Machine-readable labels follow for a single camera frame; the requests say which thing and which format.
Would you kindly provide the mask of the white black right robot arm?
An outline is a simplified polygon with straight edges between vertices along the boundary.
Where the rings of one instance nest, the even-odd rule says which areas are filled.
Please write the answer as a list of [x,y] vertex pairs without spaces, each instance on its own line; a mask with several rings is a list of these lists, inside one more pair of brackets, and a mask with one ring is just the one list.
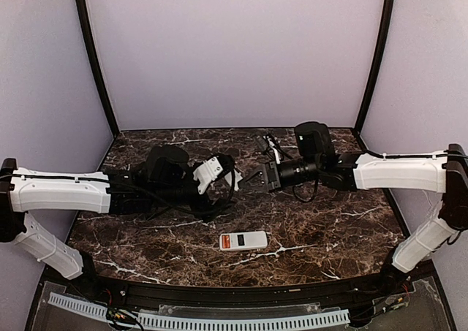
[[467,230],[467,155],[458,144],[423,154],[335,152],[328,127],[305,122],[294,128],[299,159],[261,164],[239,188],[273,192],[309,181],[337,191],[417,189],[442,195],[441,204],[394,250],[393,273],[407,274],[457,232]]

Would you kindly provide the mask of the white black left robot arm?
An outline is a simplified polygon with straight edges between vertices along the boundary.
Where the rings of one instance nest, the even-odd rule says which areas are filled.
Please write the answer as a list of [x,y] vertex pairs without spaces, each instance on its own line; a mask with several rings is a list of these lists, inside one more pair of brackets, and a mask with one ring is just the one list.
[[130,215],[162,207],[211,221],[231,205],[238,181],[232,156],[215,153],[190,165],[188,153],[174,145],[153,147],[130,170],[85,174],[28,170],[8,158],[1,166],[1,241],[74,280],[94,274],[92,258],[48,232],[33,210]]

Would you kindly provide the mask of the white battery cover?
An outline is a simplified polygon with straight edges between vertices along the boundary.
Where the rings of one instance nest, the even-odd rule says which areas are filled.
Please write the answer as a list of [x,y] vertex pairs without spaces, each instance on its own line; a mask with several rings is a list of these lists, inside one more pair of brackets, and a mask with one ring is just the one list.
[[241,173],[235,168],[229,173],[230,179],[227,181],[234,191],[239,191],[239,182],[243,179]]

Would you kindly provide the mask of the white red remote control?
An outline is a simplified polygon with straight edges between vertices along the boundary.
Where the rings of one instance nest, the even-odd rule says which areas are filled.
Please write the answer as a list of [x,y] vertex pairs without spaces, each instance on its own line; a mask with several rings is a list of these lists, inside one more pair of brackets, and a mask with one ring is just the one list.
[[[222,247],[222,235],[230,236],[230,248]],[[267,234],[264,231],[224,233],[219,237],[219,249],[221,251],[248,251],[264,249],[268,246]]]

